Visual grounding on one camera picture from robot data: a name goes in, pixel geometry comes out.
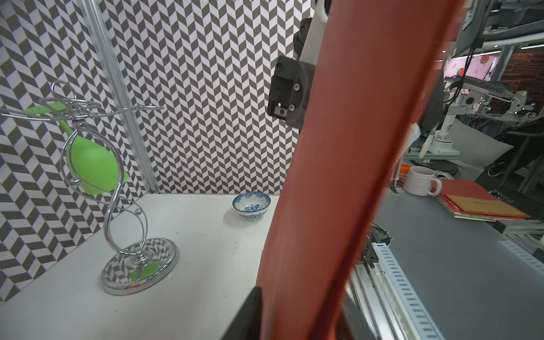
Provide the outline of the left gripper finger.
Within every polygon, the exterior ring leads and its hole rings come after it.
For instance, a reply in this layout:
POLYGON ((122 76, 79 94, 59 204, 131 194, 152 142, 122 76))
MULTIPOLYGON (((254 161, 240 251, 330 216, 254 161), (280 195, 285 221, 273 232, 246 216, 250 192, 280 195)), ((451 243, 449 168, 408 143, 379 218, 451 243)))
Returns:
POLYGON ((222 340, 259 340, 262 325, 262 289, 253 287, 222 336, 222 340))

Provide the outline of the plain red paper bag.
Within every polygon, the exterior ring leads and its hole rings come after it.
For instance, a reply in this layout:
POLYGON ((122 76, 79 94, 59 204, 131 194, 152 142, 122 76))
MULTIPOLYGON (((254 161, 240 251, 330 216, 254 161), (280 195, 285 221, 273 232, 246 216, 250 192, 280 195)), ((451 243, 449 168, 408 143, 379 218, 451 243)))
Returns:
POLYGON ((345 285, 463 21, 461 1, 334 1, 256 284, 262 339, 328 339, 345 285))

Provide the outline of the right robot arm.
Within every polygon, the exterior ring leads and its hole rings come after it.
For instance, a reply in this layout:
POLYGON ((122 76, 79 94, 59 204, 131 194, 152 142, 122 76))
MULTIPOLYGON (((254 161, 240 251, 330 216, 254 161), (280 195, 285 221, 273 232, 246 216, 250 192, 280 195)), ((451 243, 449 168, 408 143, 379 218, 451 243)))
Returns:
POLYGON ((293 129, 303 128, 331 4, 313 1, 314 16, 303 19, 293 36, 294 58, 276 61, 266 113, 293 129))

